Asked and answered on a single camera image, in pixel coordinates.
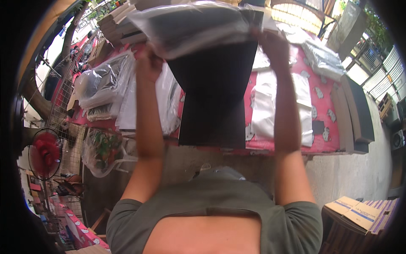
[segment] concrete floor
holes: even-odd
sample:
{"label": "concrete floor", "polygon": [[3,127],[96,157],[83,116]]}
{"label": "concrete floor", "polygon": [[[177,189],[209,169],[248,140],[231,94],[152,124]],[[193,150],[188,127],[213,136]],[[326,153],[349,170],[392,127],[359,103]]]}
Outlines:
{"label": "concrete floor", "polygon": [[[385,126],[380,123],[375,101],[369,96],[367,98],[375,134],[375,141],[370,143],[368,154],[314,156],[309,161],[304,157],[311,188],[320,208],[344,195],[365,200],[387,198],[392,174],[390,143]],[[269,193],[273,193],[275,163],[272,157],[224,155],[185,146],[166,147],[162,185],[191,179],[204,163],[210,163],[211,167],[233,167],[247,180],[258,182]],[[124,167],[133,168],[133,164]],[[85,169],[84,177],[84,182],[90,188],[84,193],[83,209],[86,211],[88,226],[92,226],[104,207],[112,209],[119,200],[130,174],[113,170],[104,178],[95,178]],[[103,224],[97,233],[104,233]]]}

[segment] hand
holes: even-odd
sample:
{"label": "hand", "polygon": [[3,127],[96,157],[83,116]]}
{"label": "hand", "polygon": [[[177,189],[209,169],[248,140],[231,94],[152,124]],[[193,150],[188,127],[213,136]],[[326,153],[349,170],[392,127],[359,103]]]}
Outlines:
{"label": "hand", "polygon": [[258,30],[251,31],[259,39],[264,53],[268,56],[271,68],[276,74],[289,72],[289,43],[283,34],[276,35],[268,30],[262,33]]}
{"label": "hand", "polygon": [[137,78],[155,83],[162,72],[163,62],[164,60],[158,57],[154,53],[152,46],[147,43],[147,46],[137,61]]}

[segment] concrete wall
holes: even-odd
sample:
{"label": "concrete wall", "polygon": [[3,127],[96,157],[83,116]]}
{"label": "concrete wall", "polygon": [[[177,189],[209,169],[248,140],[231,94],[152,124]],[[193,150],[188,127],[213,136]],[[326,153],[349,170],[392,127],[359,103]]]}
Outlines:
{"label": "concrete wall", "polygon": [[337,52],[343,61],[367,28],[367,16],[358,5],[348,1],[343,15],[331,32],[326,46]]}

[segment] sleeve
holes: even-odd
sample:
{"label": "sleeve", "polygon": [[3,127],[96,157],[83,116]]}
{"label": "sleeve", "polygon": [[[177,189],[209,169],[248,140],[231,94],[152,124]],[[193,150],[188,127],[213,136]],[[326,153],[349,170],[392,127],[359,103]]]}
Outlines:
{"label": "sleeve", "polygon": [[113,211],[111,211],[110,217],[108,218],[106,228],[106,238],[109,246],[112,246],[113,241],[117,244],[116,241],[119,241],[120,239],[115,239],[115,235],[120,230],[120,227],[126,225],[126,223],[133,217],[141,205],[141,202],[132,199],[123,199],[116,203]]}
{"label": "sleeve", "polygon": [[319,207],[299,201],[284,206],[289,234],[295,238],[298,253],[318,253],[323,238],[323,222]]}

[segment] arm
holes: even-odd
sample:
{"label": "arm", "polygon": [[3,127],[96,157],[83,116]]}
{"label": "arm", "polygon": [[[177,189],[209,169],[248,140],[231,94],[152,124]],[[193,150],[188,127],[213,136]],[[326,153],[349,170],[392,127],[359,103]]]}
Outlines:
{"label": "arm", "polygon": [[289,71],[289,44],[285,38],[265,31],[259,43],[275,71],[275,198],[279,205],[296,201],[315,203],[300,151],[301,128],[296,94]]}
{"label": "arm", "polygon": [[156,101],[155,81],[163,60],[147,45],[136,66],[137,152],[138,162],[121,199],[144,203],[157,191],[163,167],[161,123]]}

